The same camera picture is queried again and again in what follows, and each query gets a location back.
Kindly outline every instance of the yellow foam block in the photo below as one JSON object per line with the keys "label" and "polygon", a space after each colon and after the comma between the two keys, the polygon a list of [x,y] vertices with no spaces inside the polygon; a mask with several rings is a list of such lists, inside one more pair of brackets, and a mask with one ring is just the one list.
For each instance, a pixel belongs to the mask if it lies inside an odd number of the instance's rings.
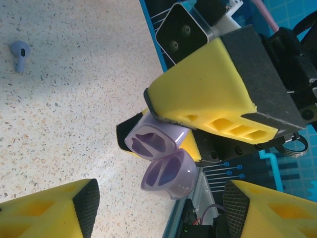
{"label": "yellow foam block", "polygon": [[[72,182],[1,203],[0,238],[88,237],[97,214],[97,203],[99,190],[95,179]],[[91,217],[83,215],[83,211],[88,211]]]}
{"label": "yellow foam block", "polygon": [[165,119],[250,144],[273,139],[276,128],[245,119],[257,112],[221,38],[204,45],[148,88]]}
{"label": "yellow foam block", "polygon": [[240,180],[249,197],[241,238],[317,238],[317,203]]}

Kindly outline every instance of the lavender earbud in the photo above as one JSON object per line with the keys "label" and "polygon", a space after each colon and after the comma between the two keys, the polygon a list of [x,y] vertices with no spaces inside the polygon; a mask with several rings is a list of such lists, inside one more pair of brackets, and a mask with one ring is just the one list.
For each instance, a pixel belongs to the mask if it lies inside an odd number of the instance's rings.
{"label": "lavender earbud", "polygon": [[30,47],[23,41],[16,41],[11,45],[12,53],[18,57],[15,71],[17,73],[23,73],[25,67],[25,60],[30,54]]}

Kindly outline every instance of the speckled countertop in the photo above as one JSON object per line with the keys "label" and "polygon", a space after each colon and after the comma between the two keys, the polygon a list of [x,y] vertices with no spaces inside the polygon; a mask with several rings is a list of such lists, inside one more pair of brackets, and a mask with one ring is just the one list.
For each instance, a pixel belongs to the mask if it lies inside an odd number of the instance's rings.
{"label": "speckled countertop", "polygon": [[[23,75],[15,40],[31,46]],[[161,237],[173,202],[140,190],[149,162],[115,135],[160,74],[138,0],[2,0],[0,202],[97,178],[93,237]]]}

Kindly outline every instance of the black textured surface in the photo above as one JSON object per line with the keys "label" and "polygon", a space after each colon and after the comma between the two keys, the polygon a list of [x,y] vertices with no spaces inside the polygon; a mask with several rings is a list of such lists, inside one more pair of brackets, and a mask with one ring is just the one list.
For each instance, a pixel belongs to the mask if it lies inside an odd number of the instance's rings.
{"label": "black textured surface", "polygon": [[257,106],[256,113],[243,117],[278,128],[277,136],[304,129],[306,124],[254,28],[246,26],[221,36],[221,39]]}
{"label": "black textured surface", "polygon": [[248,214],[250,199],[232,181],[227,181],[223,206],[231,238],[240,238]]}
{"label": "black textured surface", "polygon": [[208,225],[186,225],[177,238],[214,238],[213,227]]}
{"label": "black textured surface", "polygon": [[231,238],[227,218],[224,213],[214,219],[213,226],[216,238]]}
{"label": "black textured surface", "polygon": [[197,0],[195,8],[210,26],[216,25],[227,12],[226,4],[220,0]]}
{"label": "black textured surface", "polygon": [[124,143],[124,139],[130,133],[130,131],[134,128],[134,126],[139,122],[142,116],[143,116],[142,113],[138,113],[134,117],[131,117],[130,119],[117,125],[117,128],[116,128],[117,141],[118,141],[119,147],[122,150],[131,152],[131,150]]}
{"label": "black textured surface", "polygon": [[75,211],[83,238],[90,238],[99,207],[100,194],[98,182],[92,179],[73,198]]}

